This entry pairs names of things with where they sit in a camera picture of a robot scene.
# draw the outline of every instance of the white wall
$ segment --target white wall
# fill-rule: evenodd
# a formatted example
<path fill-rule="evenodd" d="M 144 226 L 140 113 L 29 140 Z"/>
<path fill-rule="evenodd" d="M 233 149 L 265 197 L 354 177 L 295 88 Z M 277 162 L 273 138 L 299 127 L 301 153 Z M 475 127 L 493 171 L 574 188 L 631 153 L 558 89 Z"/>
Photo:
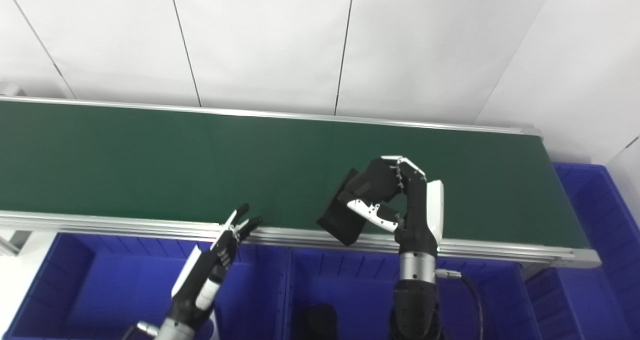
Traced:
<path fill-rule="evenodd" d="M 640 2 L 547 0 L 476 124 L 532 124 L 551 156 L 606 164 L 640 133 Z"/>
<path fill-rule="evenodd" d="M 0 81 L 35 97 L 72 97 L 14 0 L 0 0 Z"/>
<path fill-rule="evenodd" d="M 175 0 L 203 106 L 333 114 L 350 0 Z"/>
<path fill-rule="evenodd" d="M 172 0 L 17 1 L 78 99 L 198 106 Z"/>
<path fill-rule="evenodd" d="M 353 0 L 338 115 L 473 124 L 546 0 Z"/>
<path fill-rule="evenodd" d="M 640 139 L 620 151 L 606 163 L 606 168 L 635 221 L 640 224 Z"/>

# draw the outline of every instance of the blue plastic bin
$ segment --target blue plastic bin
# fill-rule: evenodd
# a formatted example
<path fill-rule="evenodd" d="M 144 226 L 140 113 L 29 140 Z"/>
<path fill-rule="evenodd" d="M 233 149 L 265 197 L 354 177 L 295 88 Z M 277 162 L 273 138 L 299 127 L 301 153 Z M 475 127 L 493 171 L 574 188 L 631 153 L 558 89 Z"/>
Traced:
<path fill-rule="evenodd" d="M 461 271 L 475 283 L 484 309 L 485 340 L 541 339 L 518 264 L 441 258 L 438 267 Z M 335 308 L 341 340 L 386 339 L 399 269 L 398 256 L 392 254 L 295 249 L 285 307 L 290 333 L 284 339 L 299 338 L 298 317 L 315 304 Z M 476 306 L 462 281 L 438 279 L 438 291 L 441 319 L 451 340 L 477 339 Z"/>
<path fill-rule="evenodd" d="M 139 320 L 159 325 L 196 244 L 59 234 L 4 338 L 114 340 Z M 281 337 L 288 253 L 279 247 L 240 247 L 216 298 L 222 339 Z M 198 338 L 208 338 L 211 331 L 205 327 Z"/>
<path fill-rule="evenodd" d="M 640 334 L 640 231 L 607 169 L 555 163 L 602 267 L 548 269 L 526 282 L 544 340 L 630 340 Z"/>
<path fill-rule="evenodd" d="M 194 245 L 59 234 L 4 338 L 116 340 L 139 320 L 160 324 Z M 442 258 L 438 265 L 471 276 L 482 297 L 485 339 L 541 339 L 518 264 Z M 242 245 L 216 299 L 221 338 L 294 339 L 300 311 L 329 303 L 338 312 L 341 340 L 386 339 L 398 270 L 394 254 Z M 439 280 L 438 290 L 451 340 L 475 340 L 469 290 L 460 280 Z"/>

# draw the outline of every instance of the robotic hand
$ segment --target robotic hand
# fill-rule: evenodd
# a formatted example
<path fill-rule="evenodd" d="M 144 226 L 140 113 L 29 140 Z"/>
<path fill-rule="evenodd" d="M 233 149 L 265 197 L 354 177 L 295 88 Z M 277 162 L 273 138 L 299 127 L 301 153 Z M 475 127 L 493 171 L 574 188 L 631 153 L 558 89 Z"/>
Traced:
<path fill-rule="evenodd" d="M 194 247 L 173 286 L 171 306 L 160 329 L 141 321 L 136 325 L 137 330 L 155 340 L 194 338 L 196 331 L 210 318 L 216 294 L 236 258 L 238 244 L 263 221 L 262 217 L 254 217 L 236 224 L 247 211 L 249 205 L 245 203 L 231 213 L 224 223 L 224 230 L 208 251 Z"/>
<path fill-rule="evenodd" d="M 403 217 L 381 204 L 398 194 L 406 195 Z M 382 156 L 361 173 L 349 172 L 317 222 L 347 246 L 357 240 L 367 220 L 393 233 L 400 245 L 400 279 L 393 287 L 391 339 L 444 338 L 435 285 L 443 201 L 441 181 L 427 183 L 425 172 L 406 157 Z"/>

